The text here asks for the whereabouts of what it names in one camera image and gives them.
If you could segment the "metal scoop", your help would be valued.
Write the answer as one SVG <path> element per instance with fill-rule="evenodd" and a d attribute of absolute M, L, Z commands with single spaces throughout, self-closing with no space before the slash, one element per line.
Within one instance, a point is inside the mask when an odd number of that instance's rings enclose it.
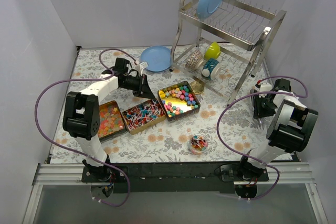
<path fill-rule="evenodd" d="M 262 103 L 263 97 L 259 95 L 253 95 L 251 98 L 251 108 L 253 111 L 253 119 L 259 127 L 262 127 Z"/>

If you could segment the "gold round tin lid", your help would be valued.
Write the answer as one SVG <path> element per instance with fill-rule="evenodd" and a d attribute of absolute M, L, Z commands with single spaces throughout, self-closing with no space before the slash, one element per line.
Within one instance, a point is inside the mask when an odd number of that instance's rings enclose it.
<path fill-rule="evenodd" d="M 204 86 L 197 81 L 191 82 L 190 87 L 192 88 L 192 90 L 195 94 L 201 94 L 201 93 L 204 92 Z"/>

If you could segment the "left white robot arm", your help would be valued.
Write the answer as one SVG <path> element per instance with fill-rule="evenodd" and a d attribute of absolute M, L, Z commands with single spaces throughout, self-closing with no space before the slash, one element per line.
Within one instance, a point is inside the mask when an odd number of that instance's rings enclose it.
<path fill-rule="evenodd" d="M 130 70 L 130 66 L 130 61 L 117 58 L 115 65 L 104 70 L 100 79 L 87 88 L 79 92 L 69 92 L 66 96 L 63 129 L 88 155 L 83 163 L 89 173 L 100 182 L 108 181 L 112 170 L 106 165 L 109 163 L 109 157 L 98 137 L 99 104 L 118 88 L 131 90 L 135 97 L 154 99 L 147 75 L 139 68 Z"/>

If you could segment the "tin of star candies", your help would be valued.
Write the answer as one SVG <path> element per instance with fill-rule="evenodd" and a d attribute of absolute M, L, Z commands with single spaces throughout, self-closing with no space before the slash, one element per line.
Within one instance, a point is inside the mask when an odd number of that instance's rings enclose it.
<path fill-rule="evenodd" d="M 201 108 L 195 92 L 187 81 L 159 89 L 157 94 L 169 122 L 198 113 Z"/>

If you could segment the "clear glass bowl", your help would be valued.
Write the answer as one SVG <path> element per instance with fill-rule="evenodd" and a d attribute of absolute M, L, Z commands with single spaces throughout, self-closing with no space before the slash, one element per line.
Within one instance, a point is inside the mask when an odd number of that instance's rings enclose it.
<path fill-rule="evenodd" d="M 191 137 L 188 146 L 193 154 L 200 155 L 208 149 L 208 140 L 203 134 L 195 134 Z"/>

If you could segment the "tin of gummy candies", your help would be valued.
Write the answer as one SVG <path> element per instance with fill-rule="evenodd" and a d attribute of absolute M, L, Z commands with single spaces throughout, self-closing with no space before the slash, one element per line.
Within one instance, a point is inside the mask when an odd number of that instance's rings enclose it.
<path fill-rule="evenodd" d="M 127 132 L 121 111 L 116 101 L 99 106 L 100 126 L 98 138 L 101 143 Z"/>

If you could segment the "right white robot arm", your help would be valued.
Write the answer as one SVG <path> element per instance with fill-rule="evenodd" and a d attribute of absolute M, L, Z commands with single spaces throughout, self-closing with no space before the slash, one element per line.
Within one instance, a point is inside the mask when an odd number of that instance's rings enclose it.
<path fill-rule="evenodd" d="M 243 156 L 240 160 L 237 173 L 246 181 L 259 178 L 266 171 L 266 165 L 277 157 L 302 152 L 319 115 L 299 101 L 287 79 L 277 79 L 274 85 L 260 80 L 256 88 L 250 92 L 253 118 L 260 120 L 272 116 L 273 120 L 267 130 L 267 142 L 250 150 L 249 157 Z"/>

